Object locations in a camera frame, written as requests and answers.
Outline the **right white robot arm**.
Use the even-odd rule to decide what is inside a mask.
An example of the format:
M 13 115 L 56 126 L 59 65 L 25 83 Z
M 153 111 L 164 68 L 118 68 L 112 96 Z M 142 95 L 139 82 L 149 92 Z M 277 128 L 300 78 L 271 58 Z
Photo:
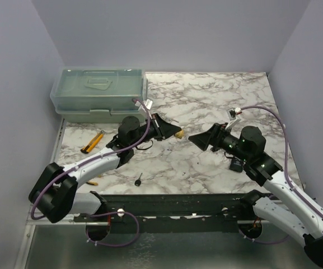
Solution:
M 244 161 L 246 175 L 276 196 L 280 207 L 263 194 L 253 192 L 251 200 L 240 204 L 240 214 L 251 220 L 255 216 L 268 220 L 296 240 L 317 266 L 323 268 L 323 207 L 308 196 L 265 151 L 266 139 L 258 127 L 246 126 L 239 137 L 224 124 L 214 124 L 206 132 L 189 137 L 205 151 L 224 150 Z

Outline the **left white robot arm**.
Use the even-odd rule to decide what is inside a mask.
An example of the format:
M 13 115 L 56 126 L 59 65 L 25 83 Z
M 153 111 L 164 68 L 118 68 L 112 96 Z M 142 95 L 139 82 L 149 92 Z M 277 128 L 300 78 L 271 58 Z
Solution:
M 139 144 L 163 141 L 181 131 L 181 127 L 166 122 L 157 113 L 149 115 L 145 125 L 134 116 L 124 118 L 117 134 L 99 152 L 65 166 L 57 163 L 46 166 L 29 194 L 31 218 L 38 220 L 35 211 L 39 210 L 41 218 L 51 223 L 61 221 L 68 214 L 85 214 L 93 221 L 101 221 L 106 216 L 102 197 L 93 191 L 78 193 L 78 188 L 128 163 Z

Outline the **brass padlock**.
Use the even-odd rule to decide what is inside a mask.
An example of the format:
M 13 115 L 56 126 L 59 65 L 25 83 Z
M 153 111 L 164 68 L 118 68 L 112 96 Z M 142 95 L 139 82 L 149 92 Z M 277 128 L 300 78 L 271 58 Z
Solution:
M 178 139 L 182 139 L 184 137 L 184 131 L 183 130 L 180 130 L 178 131 L 177 133 L 175 133 L 174 135 L 176 138 Z

